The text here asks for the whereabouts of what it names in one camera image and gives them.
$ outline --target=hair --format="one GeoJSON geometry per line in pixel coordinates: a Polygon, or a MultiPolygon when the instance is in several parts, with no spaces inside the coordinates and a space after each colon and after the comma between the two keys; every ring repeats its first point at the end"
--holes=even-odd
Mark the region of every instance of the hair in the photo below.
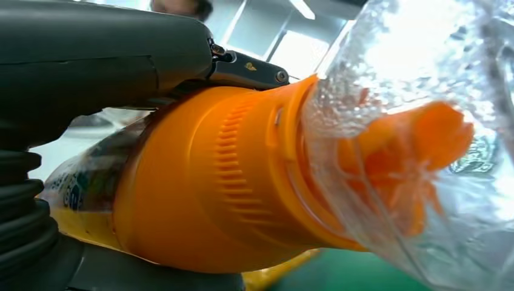
{"type": "Polygon", "coordinates": [[[198,15],[200,21],[206,21],[214,10],[209,0],[196,0],[195,15],[198,15]]]}

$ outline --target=green floor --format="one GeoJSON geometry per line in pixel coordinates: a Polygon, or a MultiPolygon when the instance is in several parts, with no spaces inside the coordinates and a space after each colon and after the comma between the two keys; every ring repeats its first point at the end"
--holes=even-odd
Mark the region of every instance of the green floor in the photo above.
{"type": "Polygon", "coordinates": [[[430,291],[369,253],[324,250],[269,291],[430,291]]]}

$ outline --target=screw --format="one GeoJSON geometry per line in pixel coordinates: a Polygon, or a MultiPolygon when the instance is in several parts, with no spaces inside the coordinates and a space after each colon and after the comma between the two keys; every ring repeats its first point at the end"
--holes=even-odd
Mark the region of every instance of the screw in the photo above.
{"type": "Polygon", "coordinates": [[[223,47],[221,47],[220,45],[212,44],[210,46],[210,49],[211,49],[212,53],[214,53],[215,55],[222,56],[225,54],[225,49],[223,47]]]}
{"type": "Polygon", "coordinates": [[[286,82],[287,81],[287,73],[285,71],[279,71],[276,74],[275,78],[280,83],[286,82]]]}

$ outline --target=clear plastic bag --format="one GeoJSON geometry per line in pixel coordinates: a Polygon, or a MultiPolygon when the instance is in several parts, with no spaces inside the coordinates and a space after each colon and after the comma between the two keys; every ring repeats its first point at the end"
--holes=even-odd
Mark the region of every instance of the clear plastic bag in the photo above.
{"type": "Polygon", "coordinates": [[[512,7],[370,0],[304,106],[334,212],[435,290],[514,288],[512,7]]]}

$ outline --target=orange plastic attachment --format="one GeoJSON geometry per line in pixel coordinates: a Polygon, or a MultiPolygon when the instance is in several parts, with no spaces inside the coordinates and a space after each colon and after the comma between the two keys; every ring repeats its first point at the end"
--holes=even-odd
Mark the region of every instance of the orange plastic attachment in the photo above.
{"type": "Polygon", "coordinates": [[[364,204],[378,211],[377,196],[402,231],[415,235],[423,230],[425,203],[442,212],[433,173],[464,156],[472,138],[462,113],[433,102],[379,118],[356,138],[340,140],[338,161],[364,204]]]}
{"type": "Polygon", "coordinates": [[[300,111],[316,82],[217,87],[167,111],[116,193],[122,249],[212,273],[264,269],[317,247],[362,250],[304,179],[300,111]]]}

